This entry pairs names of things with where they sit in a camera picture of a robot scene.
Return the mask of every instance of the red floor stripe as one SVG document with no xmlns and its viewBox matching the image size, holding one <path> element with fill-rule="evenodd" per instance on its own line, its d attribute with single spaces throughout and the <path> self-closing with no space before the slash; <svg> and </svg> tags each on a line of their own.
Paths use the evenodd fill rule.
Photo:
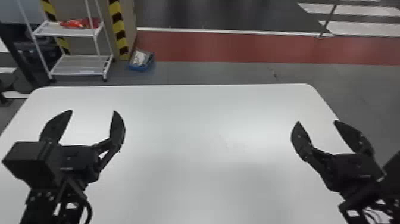
<svg viewBox="0 0 400 224">
<path fill-rule="evenodd" d="M 136 46 L 158 61 L 400 65 L 400 38 L 140 31 Z"/>
</svg>

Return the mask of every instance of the wall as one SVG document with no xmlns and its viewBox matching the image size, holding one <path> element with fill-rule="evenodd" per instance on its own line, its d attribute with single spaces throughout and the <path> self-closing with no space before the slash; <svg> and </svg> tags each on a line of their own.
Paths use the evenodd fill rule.
<svg viewBox="0 0 400 224">
<path fill-rule="evenodd" d="M 43 22 L 39 11 L 40 0 L 20 0 L 31 23 Z M 25 23 L 15 0 L 0 0 L 0 21 L 3 23 Z"/>
</svg>

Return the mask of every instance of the white floor marking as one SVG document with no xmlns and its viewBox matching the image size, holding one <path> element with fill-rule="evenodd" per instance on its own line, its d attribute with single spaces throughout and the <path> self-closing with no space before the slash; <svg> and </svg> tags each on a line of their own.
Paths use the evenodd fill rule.
<svg viewBox="0 0 400 224">
<path fill-rule="evenodd" d="M 328 30 L 336 35 L 400 37 L 400 24 L 331 21 Z"/>
<path fill-rule="evenodd" d="M 284 36 L 317 36 L 317 32 L 281 32 L 281 31 L 258 31 L 258 30 L 207 30 L 207 29 L 173 29 L 173 28 L 153 28 L 138 27 L 140 31 L 156 31 L 171 33 L 227 33 L 227 34 L 253 34 L 253 35 L 284 35 Z"/>
<path fill-rule="evenodd" d="M 308 13 L 329 14 L 330 4 L 299 3 Z M 394 7 L 338 5 L 335 15 L 375 15 L 375 16 L 400 16 L 400 10 Z"/>
<path fill-rule="evenodd" d="M 21 94 L 17 91 L 6 91 L 3 95 L 8 99 L 26 99 L 29 97 L 29 94 Z"/>
<path fill-rule="evenodd" d="M 0 38 L 0 52 L 8 52 L 7 47 L 4 45 L 3 41 Z"/>
<path fill-rule="evenodd" d="M 0 73 L 14 73 L 17 68 L 3 68 L 0 67 Z"/>
<path fill-rule="evenodd" d="M 348 2 L 380 2 L 380 0 L 345 0 Z"/>
</svg>

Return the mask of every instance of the blue container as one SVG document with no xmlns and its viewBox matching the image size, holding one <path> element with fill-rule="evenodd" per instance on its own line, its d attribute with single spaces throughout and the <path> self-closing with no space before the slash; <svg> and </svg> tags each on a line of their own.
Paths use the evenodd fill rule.
<svg viewBox="0 0 400 224">
<path fill-rule="evenodd" d="M 149 69 L 153 61 L 154 61 L 154 54 L 151 54 L 146 64 L 142 64 L 141 66 L 128 64 L 128 69 L 133 71 L 147 71 L 147 69 Z"/>
</svg>

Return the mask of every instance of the black cable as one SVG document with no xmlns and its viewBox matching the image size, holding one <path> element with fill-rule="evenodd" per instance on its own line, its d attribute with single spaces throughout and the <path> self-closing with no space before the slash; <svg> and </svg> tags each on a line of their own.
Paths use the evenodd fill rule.
<svg viewBox="0 0 400 224">
<path fill-rule="evenodd" d="M 85 224 L 89 224 L 93 217 L 93 209 L 92 209 L 91 204 L 87 200 L 85 200 L 84 206 L 86 207 L 86 210 L 87 210 L 87 218 L 86 218 Z"/>
<path fill-rule="evenodd" d="M 382 218 L 379 216 L 379 214 L 378 214 L 376 211 L 374 211 L 374 210 L 372 210 L 372 209 L 365 209 L 365 210 L 366 210 L 366 211 L 369 211 L 370 213 L 375 214 L 376 217 L 378 217 L 378 222 L 379 222 L 379 223 L 382 223 Z"/>
<path fill-rule="evenodd" d="M 372 214 L 368 213 L 366 210 L 364 210 L 364 214 L 365 214 L 366 216 L 368 216 L 369 218 L 371 218 L 371 219 L 374 221 L 375 224 L 380 224 L 380 223 L 377 222 L 377 220 L 375 219 L 375 217 L 374 217 Z"/>
</svg>

